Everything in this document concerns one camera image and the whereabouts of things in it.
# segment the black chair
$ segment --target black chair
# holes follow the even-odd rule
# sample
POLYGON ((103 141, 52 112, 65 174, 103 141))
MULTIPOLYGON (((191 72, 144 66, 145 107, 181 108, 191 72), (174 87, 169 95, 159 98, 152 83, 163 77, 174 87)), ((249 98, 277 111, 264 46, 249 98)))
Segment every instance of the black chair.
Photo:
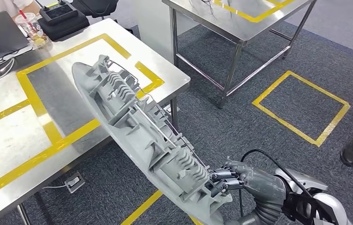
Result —
POLYGON ((92 18, 102 17, 110 15, 115 11, 118 0, 73 0, 71 5, 82 12, 86 16, 92 16, 92 18))

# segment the white cord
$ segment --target white cord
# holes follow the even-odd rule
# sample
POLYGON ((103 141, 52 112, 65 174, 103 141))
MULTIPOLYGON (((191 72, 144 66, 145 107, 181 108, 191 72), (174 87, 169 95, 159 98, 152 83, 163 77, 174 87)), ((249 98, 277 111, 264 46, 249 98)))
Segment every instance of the white cord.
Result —
POLYGON ((66 185, 62 185, 62 186, 55 186, 55 187, 48 186, 48 187, 43 187, 42 189, 44 189, 44 188, 63 188, 63 187, 66 187, 66 185))
POLYGON ((11 64, 11 66, 8 68, 8 70, 3 75, 0 76, 0 79, 3 78, 5 75, 7 75, 11 71, 11 69, 14 67, 14 63, 15 63, 15 58, 11 58, 11 61, 6 66, 4 66, 4 68, 8 67, 10 64, 11 64))

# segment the table leg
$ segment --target table leg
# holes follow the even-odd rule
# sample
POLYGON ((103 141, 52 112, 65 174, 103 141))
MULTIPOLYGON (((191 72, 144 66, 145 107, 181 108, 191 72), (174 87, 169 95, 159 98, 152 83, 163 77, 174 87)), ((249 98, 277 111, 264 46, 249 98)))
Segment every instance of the table leg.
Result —
POLYGON ((241 42, 236 44, 236 49, 235 49, 235 52, 233 54, 232 65, 230 66, 229 73, 228 73, 228 78, 226 79, 226 83, 225 83, 225 86, 223 88, 221 102, 219 103, 219 108, 223 108, 223 106, 225 105, 226 97, 228 95, 228 91, 229 91, 229 88, 230 88, 230 83, 232 82, 232 78, 233 78, 233 75, 235 73, 235 69, 236 69, 236 66, 237 66, 237 61, 240 58, 241 47, 242 47, 242 43, 241 42))
POLYGON ((31 225, 29 216, 26 213, 26 209, 24 208, 23 203, 17 205, 17 210, 19 211, 20 216, 22 217, 24 225, 31 225))
POLYGON ((177 11, 173 8, 169 8, 169 15, 171 21, 171 41, 172 41, 172 55, 174 58, 174 66, 179 67, 179 58, 178 54, 178 32, 177 32, 177 11))
POLYGON ((298 26, 298 28, 297 28, 297 31, 295 31, 295 34, 294 34, 294 36, 292 37, 292 39, 291 39, 291 41, 290 41, 290 44, 289 44, 290 48, 289 48, 289 49, 284 53, 284 55, 283 55, 283 59, 285 59, 285 58, 287 57, 288 53, 290 52, 291 47, 292 47, 292 45, 294 44, 295 40, 297 39, 297 37, 298 37, 299 33, 301 32, 302 28, 304 27, 304 24, 305 24, 305 22, 307 21, 307 19, 308 19, 308 17, 309 17, 309 14, 311 14, 311 11, 312 11, 312 9, 313 9, 313 7, 314 7, 316 1, 317 1, 317 0, 314 0, 314 1, 309 5, 308 10, 307 10, 307 12, 306 12, 305 15, 304 15, 304 18, 302 18, 301 23, 299 24, 299 26, 298 26))
POLYGON ((174 97, 171 99, 171 122, 172 126, 174 126, 175 130, 179 131, 178 129, 178 111, 177 111, 177 98, 174 97))

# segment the yellow tape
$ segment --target yellow tape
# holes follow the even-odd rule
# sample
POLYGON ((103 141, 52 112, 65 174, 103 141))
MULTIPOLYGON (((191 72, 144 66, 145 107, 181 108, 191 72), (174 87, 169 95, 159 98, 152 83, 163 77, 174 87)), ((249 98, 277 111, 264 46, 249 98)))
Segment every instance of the yellow tape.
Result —
MULTIPOLYGON (((55 55, 49 59, 46 59, 40 63, 37 63, 31 67, 28 67, 22 71, 17 72, 16 76, 17 76, 19 83, 21 84, 21 86, 22 86, 22 88, 28 98, 27 100, 23 101, 22 103, 24 103, 26 105, 28 105, 28 103, 30 103, 34 112, 36 113, 36 115, 38 117, 49 116, 47 114, 47 111, 46 111, 44 105, 42 104, 41 100, 39 99, 39 96, 36 93, 33 85, 31 84, 27 74, 31 73, 37 69, 40 69, 40 68, 48 65, 49 63, 55 62, 56 60, 58 60, 62 57, 65 57, 65 56, 67 56, 67 55, 69 55, 69 54, 71 54, 71 53, 73 53, 83 47, 86 47, 86 46, 88 46, 88 45, 90 45, 100 39, 104 39, 117 52, 119 52, 124 58, 128 59, 131 56, 131 54, 128 51, 126 51, 123 47, 121 47, 117 42, 115 42, 107 34, 99 35, 91 40, 88 40, 88 41, 86 41, 80 45, 77 45, 69 50, 66 50, 58 55, 55 55)), ((152 81, 152 83, 150 85, 143 88, 144 92, 148 93, 164 83, 164 81, 161 78, 159 78, 156 74, 154 74, 149 68, 147 68, 141 62, 137 62, 135 67, 138 70, 140 70, 145 76, 147 76, 152 81)), ((5 116, 13 113, 14 111, 12 111, 12 110, 15 110, 16 108, 18 108, 20 106, 21 105, 19 105, 19 106, 15 105, 14 108, 11 107, 3 112, 0 112, 0 116, 2 116, 2 118, 5 117, 5 116)), ((46 132, 46 134, 47 134, 47 136, 53 146, 48 148, 47 150, 43 151, 42 153, 38 154, 37 156, 35 156, 31 160, 27 161, 26 163, 22 164, 21 166, 17 167, 16 169, 10 171, 9 173, 4 175, 3 177, 1 177, 0 178, 0 189, 3 186, 5 186, 8 183, 15 180, 17 177, 19 177, 19 176, 23 175, 24 173, 26 173, 27 171, 29 171, 31 168, 33 168, 36 165, 38 165, 39 163, 43 162, 46 158, 51 157, 55 153, 59 152, 60 150, 69 146, 70 144, 72 144, 74 141, 81 138, 82 136, 85 136, 87 133, 89 133, 93 129, 95 129, 98 125, 99 125, 99 122, 97 120, 93 120, 90 123, 82 126, 81 128, 79 128, 78 130, 76 130, 72 134, 70 134, 67 137, 62 139, 62 136, 60 135, 60 133, 57 130, 53 121, 46 123, 46 124, 42 124, 42 126, 43 126, 43 128, 44 128, 44 130, 45 130, 45 132, 46 132)))
POLYGON ((78 139, 82 138, 87 134, 87 132, 93 131, 100 125, 98 120, 91 120, 91 122, 85 124, 81 128, 77 129, 75 132, 71 133, 67 137, 59 140, 57 143, 52 145, 51 147, 47 148, 43 152, 39 153, 38 155, 34 156, 33 158, 29 159, 25 163, 21 164, 14 170, 10 171, 9 173, 5 174, 0 178, 0 189, 3 188, 5 185, 9 184, 10 182, 14 181, 16 178, 20 177, 21 175, 25 174, 30 169, 34 168, 38 164, 44 162, 49 157, 55 155, 62 149, 66 148, 67 146, 71 145, 78 139))
POLYGON ((159 78, 156 74, 154 74, 149 68, 147 68, 141 62, 137 62, 135 64, 135 67, 152 81, 151 84, 147 85, 142 90, 138 91, 137 98, 142 98, 145 95, 145 93, 149 93, 154 89, 160 87, 162 84, 164 84, 164 81, 161 78, 159 78))
POLYGON ((265 1, 270 2, 270 3, 272 3, 272 4, 276 5, 276 6, 281 4, 281 2, 276 1, 276 0, 265 0, 265 1))
POLYGON ((12 106, 12 107, 9 107, 8 109, 6 109, 6 110, 0 112, 0 120, 1 120, 2 118, 6 117, 6 116, 8 116, 8 115, 10 115, 10 114, 12 114, 12 113, 18 111, 18 110, 21 109, 21 108, 24 108, 25 106, 28 106, 29 104, 30 104, 30 103, 29 103, 28 100, 24 100, 24 101, 22 101, 22 102, 20 102, 20 103, 18 103, 18 104, 16 104, 16 105, 14 105, 14 106, 12 106))
MULTIPOLYGON (((27 74, 24 73, 24 70, 16 73, 16 77, 19 80, 19 83, 22 86, 24 93, 26 94, 27 99, 33 107, 33 110, 36 113, 37 117, 47 116, 48 112, 46 111, 44 104, 42 104, 36 90, 34 89, 29 78, 27 77, 27 74)), ((46 121, 40 122, 52 144, 55 144, 60 139, 62 139, 61 134, 59 133, 58 129, 55 126, 55 123, 52 120, 48 123, 46 123, 46 121)))
POLYGON ((191 215, 189 215, 189 217, 195 225, 203 225, 202 223, 200 223, 200 221, 198 221, 196 218, 192 217, 191 215))
POLYGON ((157 190, 152 196, 150 196, 141 206, 137 208, 128 218, 126 218, 121 225, 132 224, 140 215, 142 215, 155 201, 157 201, 163 193, 157 190))
POLYGON ((228 10, 229 12, 233 13, 233 14, 237 14, 243 18, 245 18, 246 20, 253 22, 253 23, 258 23, 261 22, 263 19, 265 19, 266 17, 274 14, 276 11, 280 10, 281 8, 284 8, 285 6, 287 6, 288 4, 292 3, 295 0, 286 0, 284 2, 277 2, 275 0, 266 0, 268 2, 271 2, 272 4, 275 4, 275 7, 269 9, 268 11, 262 13, 261 15, 257 16, 257 17, 252 17, 246 13, 243 13, 237 9, 234 9, 228 5, 225 5, 222 3, 222 0, 214 0, 214 4, 228 10))
POLYGON ((289 128, 291 131, 294 133, 298 134, 300 137, 304 138, 306 141, 308 141, 311 144, 316 145, 317 147, 320 147, 323 142, 326 140, 326 138, 329 136, 329 134, 333 131, 333 129, 336 127, 336 125, 341 121, 343 116, 346 114, 348 109, 350 108, 350 105, 348 102, 340 99, 339 97, 331 94, 330 92, 326 91, 325 89, 317 86, 316 84, 300 77, 299 75, 293 73, 292 71, 287 71, 285 74, 283 74, 281 77, 279 77, 268 89, 266 89, 262 94, 258 96, 253 101, 253 105, 264 111, 266 114, 268 114, 270 117, 276 119, 279 123, 285 125, 287 128, 289 128), (300 81, 306 83, 307 85, 311 86, 312 88, 320 91, 321 93, 329 96, 330 98, 340 102, 343 104, 343 107, 341 110, 337 113, 337 115, 333 118, 333 120, 330 122, 330 124, 325 128, 325 130, 320 134, 320 136, 314 140, 313 138, 309 137, 308 135, 304 134, 302 131, 298 130, 295 126, 291 125, 287 121, 281 119, 280 117, 276 116, 273 112, 271 112, 269 109, 265 108, 262 106, 260 103, 261 101, 270 93, 272 92, 282 81, 284 81, 288 76, 294 76, 295 78, 299 79, 300 81))

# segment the stainless steel table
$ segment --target stainless steel table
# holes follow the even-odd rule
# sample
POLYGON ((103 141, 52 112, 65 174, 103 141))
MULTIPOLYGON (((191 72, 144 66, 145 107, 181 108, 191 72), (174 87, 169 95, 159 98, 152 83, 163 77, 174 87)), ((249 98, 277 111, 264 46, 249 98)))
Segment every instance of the stainless steel table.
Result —
POLYGON ((17 57, 20 71, 0 79, 0 216, 18 206, 28 224, 20 204, 110 141, 71 74, 73 63, 93 65, 100 54, 136 76, 160 104, 189 86, 187 75, 111 19, 17 57))
POLYGON ((315 5, 316 0, 162 0, 162 2, 167 4, 170 8, 171 27, 173 30, 174 65, 178 67, 178 59, 181 59, 221 90, 222 96, 219 107, 222 108, 225 105, 227 96, 235 92, 279 56, 283 55, 283 59, 287 56, 315 5), (310 6, 293 37, 289 37, 272 29, 278 22, 287 19, 309 3, 310 6), (236 49, 233 54, 233 60, 226 78, 225 86, 220 85, 178 53, 177 12, 188 16, 215 33, 236 43, 236 49), (289 40, 289 45, 235 87, 230 88, 241 48, 246 46, 257 35, 268 30, 289 40))

